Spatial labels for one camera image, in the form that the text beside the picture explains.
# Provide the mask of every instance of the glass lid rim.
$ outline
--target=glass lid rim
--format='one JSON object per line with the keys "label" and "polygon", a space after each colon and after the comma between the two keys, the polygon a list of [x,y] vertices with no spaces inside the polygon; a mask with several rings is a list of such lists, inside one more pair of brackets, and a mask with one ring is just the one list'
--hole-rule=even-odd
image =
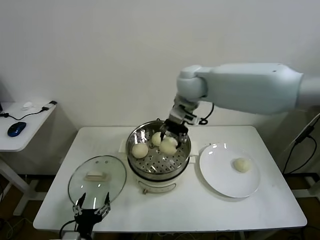
{"label": "glass lid rim", "polygon": [[73,178],[73,176],[75,175],[75,173],[77,172],[77,170],[78,170],[82,165],[84,165],[85,163],[91,161],[92,159],[96,159],[96,158],[100,158],[100,157],[112,157],[112,158],[115,158],[115,159],[117,159],[117,160],[122,164],[122,166],[123,166],[123,168],[124,168],[125,178],[124,178],[123,186],[121,187],[119,193],[110,201],[110,203],[112,203],[112,202],[120,195],[120,193],[121,193],[122,190],[124,189],[124,187],[125,187],[125,185],[126,185],[126,182],[127,182],[127,169],[126,169],[125,164],[124,164],[118,157],[116,157],[116,156],[112,156],[112,155],[99,155],[99,156],[94,156],[94,157],[92,157],[92,158],[84,161],[82,164],[80,164],[80,165],[74,170],[74,172],[72,173],[71,177],[69,178],[69,181],[68,181],[68,197],[69,197],[69,200],[70,200],[74,205],[76,205],[76,203],[72,200],[72,198],[71,198],[71,196],[70,196],[70,191],[69,191],[71,179]]}

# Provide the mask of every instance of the blue computer mouse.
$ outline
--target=blue computer mouse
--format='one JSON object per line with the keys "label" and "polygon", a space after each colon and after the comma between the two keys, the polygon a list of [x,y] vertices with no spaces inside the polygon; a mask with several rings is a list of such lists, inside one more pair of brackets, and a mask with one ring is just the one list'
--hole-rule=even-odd
{"label": "blue computer mouse", "polygon": [[27,123],[24,121],[18,121],[15,124],[12,124],[11,127],[8,129],[8,135],[10,137],[18,136],[23,129],[25,129]]}

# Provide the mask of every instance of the floor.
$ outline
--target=floor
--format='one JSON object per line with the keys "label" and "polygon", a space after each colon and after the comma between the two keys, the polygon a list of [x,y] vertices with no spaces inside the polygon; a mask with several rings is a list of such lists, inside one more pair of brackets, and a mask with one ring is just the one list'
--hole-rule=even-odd
{"label": "floor", "polygon": [[[39,181],[37,191],[47,192],[50,188],[53,179],[44,178]],[[287,182],[291,189],[304,189],[308,187],[307,182],[301,177],[288,178]],[[0,176],[0,184],[3,188],[8,182]],[[11,187],[3,201],[0,203],[0,219],[5,219],[13,226],[22,220],[22,217],[13,217],[12,213],[18,204],[22,193],[15,187]],[[313,226],[320,229],[320,203],[316,198],[301,198],[298,199],[304,214],[308,220],[308,226]],[[23,212],[23,217],[30,221],[33,221],[41,206],[40,201],[31,201]],[[303,229],[304,237],[301,236],[302,229],[280,230],[270,238],[269,240],[320,240],[320,230],[308,227]],[[252,232],[246,232],[246,237],[252,235]],[[220,233],[175,233],[174,235],[168,234],[166,236],[159,236],[158,234],[118,234],[118,233],[99,233],[94,236],[94,240],[233,240],[238,239],[238,234],[233,232],[220,232]],[[13,230],[10,232],[10,228],[7,224],[4,224],[0,220],[0,240],[5,239],[14,240],[54,240],[59,236],[55,232],[50,231],[38,231],[33,228],[32,224],[26,220],[22,220]]]}

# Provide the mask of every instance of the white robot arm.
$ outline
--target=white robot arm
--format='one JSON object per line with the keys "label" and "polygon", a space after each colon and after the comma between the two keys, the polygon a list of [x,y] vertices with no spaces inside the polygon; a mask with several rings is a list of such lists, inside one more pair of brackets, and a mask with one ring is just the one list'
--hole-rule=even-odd
{"label": "white robot arm", "polygon": [[178,136],[182,132],[183,142],[184,123],[197,125],[200,121],[193,114],[200,101],[247,113],[277,114],[320,105],[320,78],[307,77],[280,63],[186,67],[177,78],[177,95],[163,131],[171,129]]}

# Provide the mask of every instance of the white table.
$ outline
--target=white table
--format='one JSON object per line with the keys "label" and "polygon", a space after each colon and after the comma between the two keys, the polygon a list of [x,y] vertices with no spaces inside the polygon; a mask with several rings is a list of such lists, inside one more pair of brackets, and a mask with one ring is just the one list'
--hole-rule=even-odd
{"label": "white table", "polygon": [[47,193],[33,226],[58,231],[74,218],[68,198],[68,181],[84,161],[99,155],[120,158],[127,180],[111,211],[94,226],[94,232],[212,232],[301,227],[307,219],[265,144],[252,126],[196,126],[189,136],[198,148],[230,143],[248,152],[261,172],[260,187],[252,196],[235,199],[212,191],[203,179],[198,160],[189,164],[177,187],[167,193],[146,195],[135,182],[121,141],[134,127],[84,127],[78,132]]}
{"label": "white table", "polygon": [[[33,103],[33,107],[31,107],[28,110],[22,110],[22,107],[24,105],[23,102],[2,102],[1,105],[3,108],[3,113],[9,113],[11,116],[14,116],[15,118],[19,119],[24,115],[40,111],[41,108],[47,103],[48,102]],[[46,119],[49,117],[49,115],[53,112],[55,108],[56,106],[53,106],[47,111],[27,116],[20,121],[17,121],[11,117],[0,117],[0,152],[22,151],[28,145],[28,143],[34,137],[36,132],[39,130],[39,128],[42,126],[42,124],[46,121]],[[8,136],[7,131],[9,127],[17,122],[26,122],[26,127],[18,136]],[[9,181],[9,184],[3,191],[3,196],[7,194],[11,185],[16,186],[20,191],[23,192],[23,197],[21,198],[19,204],[13,212],[14,216],[20,216],[22,214],[29,200],[43,200],[45,198],[45,192],[35,192],[35,187],[38,183],[37,180],[31,181],[30,185],[28,185],[1,158],[0,174],[3,175]]]}

